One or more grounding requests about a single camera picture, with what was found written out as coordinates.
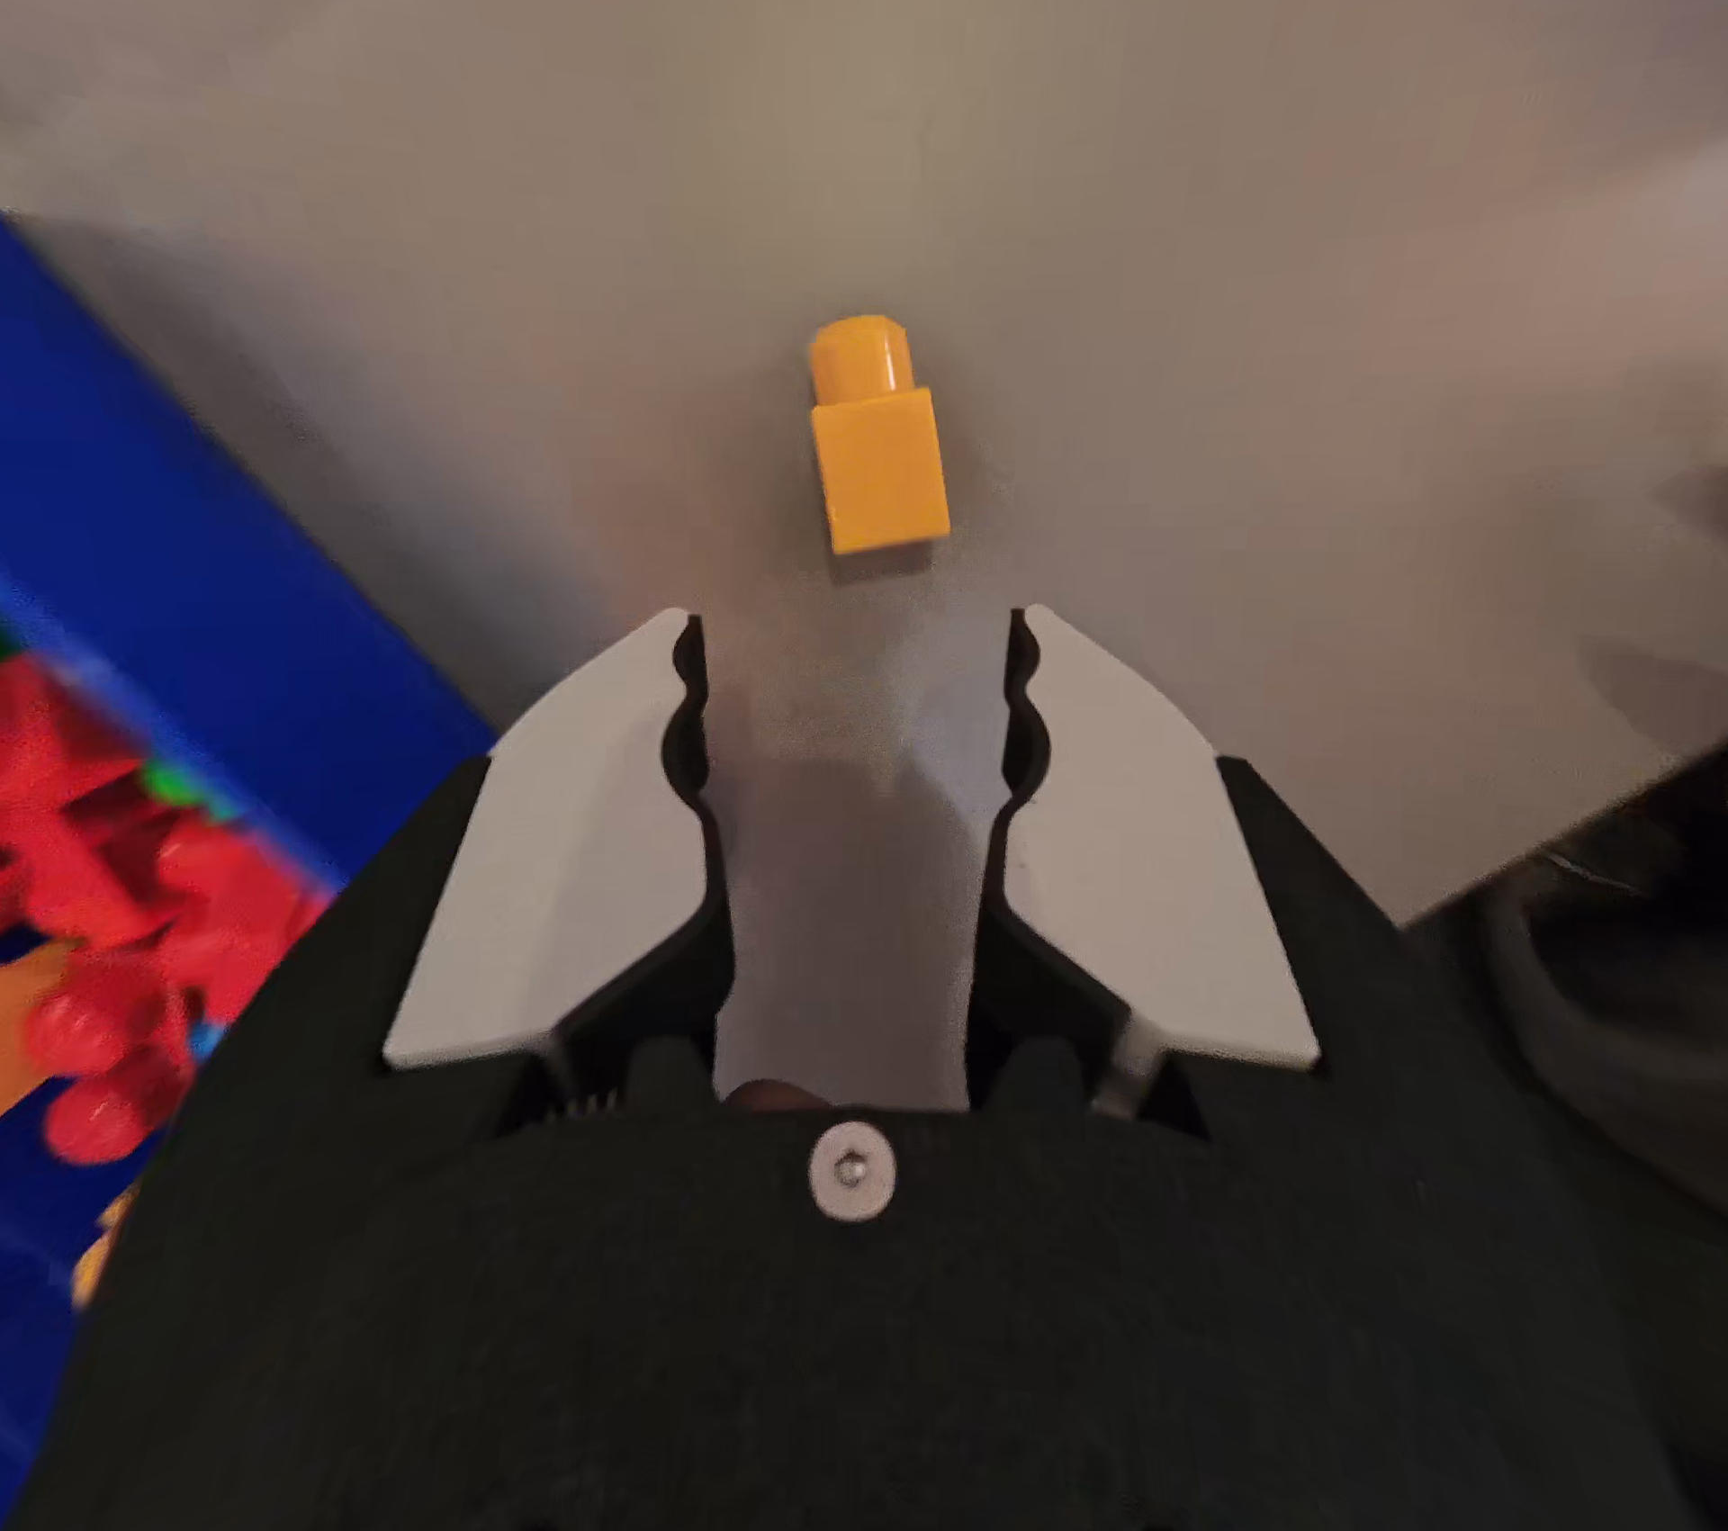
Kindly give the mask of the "pile of colourful toy blocks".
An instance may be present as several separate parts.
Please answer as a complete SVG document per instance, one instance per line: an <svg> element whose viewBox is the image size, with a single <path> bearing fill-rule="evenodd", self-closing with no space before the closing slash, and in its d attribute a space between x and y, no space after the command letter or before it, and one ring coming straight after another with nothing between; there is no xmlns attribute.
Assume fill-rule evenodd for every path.
<svg viewBox="0 0 1728 1531"><path fill-rule="evenodd" d="M3 623L3 1116L54 1165L153 1145L336 893Z"/></svg>

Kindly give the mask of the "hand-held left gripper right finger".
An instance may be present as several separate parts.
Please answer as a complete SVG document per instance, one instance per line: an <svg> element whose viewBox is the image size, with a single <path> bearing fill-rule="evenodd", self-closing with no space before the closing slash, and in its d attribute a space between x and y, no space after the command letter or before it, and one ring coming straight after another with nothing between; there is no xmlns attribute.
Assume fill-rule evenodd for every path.
<svg viewBox="0 0 1728 1531"><path fill-rule="evenodd" d="M1105 1112L1150 1109L1172 1057L1317 1071L1321 1040L1213 741L1046 605L1010 615L1002 693L968 1103L1040 1040L1067 1048L1082 1103Z"/></svg>

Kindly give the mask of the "blue plastic storage bin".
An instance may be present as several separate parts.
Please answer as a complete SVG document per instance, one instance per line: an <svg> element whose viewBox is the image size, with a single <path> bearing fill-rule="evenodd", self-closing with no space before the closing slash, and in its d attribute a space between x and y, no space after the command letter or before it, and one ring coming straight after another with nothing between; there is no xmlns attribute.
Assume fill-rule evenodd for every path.
<svg viewBox="0 0 1728 1531"><path fill-rule="evenodd" d="M11 1527L399 1527L430 1181L540 1078L381 1044L497 741L441 673L3 219L3 623L333 904L214 1049L63 1357Z"/></svg>

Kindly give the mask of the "yellow single-stud toy block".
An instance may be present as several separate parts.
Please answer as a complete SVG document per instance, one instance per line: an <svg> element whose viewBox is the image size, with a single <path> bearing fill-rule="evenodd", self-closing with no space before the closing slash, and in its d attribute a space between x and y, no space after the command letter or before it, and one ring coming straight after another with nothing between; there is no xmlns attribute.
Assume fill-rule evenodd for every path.
<svg viewBox="0 0 1728 1531"><path fill-rule="evenodd" d="M855 556L950 531L934 396L903 325L857 313L808 343L810 428L831 551Z"/></svg>

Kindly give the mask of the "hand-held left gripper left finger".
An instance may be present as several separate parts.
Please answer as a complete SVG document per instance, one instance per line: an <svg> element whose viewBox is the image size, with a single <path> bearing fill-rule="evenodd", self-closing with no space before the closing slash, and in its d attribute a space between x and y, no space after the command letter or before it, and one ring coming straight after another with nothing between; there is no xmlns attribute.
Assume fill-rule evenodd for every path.
<svg viewBox="0 0 1728 1531"><path fill-rule="evenodd" d="M639 1044L714 1064L732 983L704 790L702 619L666 608L495 741L381 1057L421 1071L529 1053L567 1098L619 1091Z"/></svg>

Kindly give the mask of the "grey desk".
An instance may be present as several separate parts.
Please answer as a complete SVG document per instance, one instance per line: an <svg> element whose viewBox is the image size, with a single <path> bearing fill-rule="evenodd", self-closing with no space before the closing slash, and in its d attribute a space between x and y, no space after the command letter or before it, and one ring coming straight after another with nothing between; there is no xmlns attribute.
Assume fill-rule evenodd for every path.
<svg viewBox="0 0 1728 1531"><path fill-rule="evenodd" d="M981 804L1044 601L1397 914L1724 740L1724 0L3 0L3 206L495 718L691 605Z"/></svg>

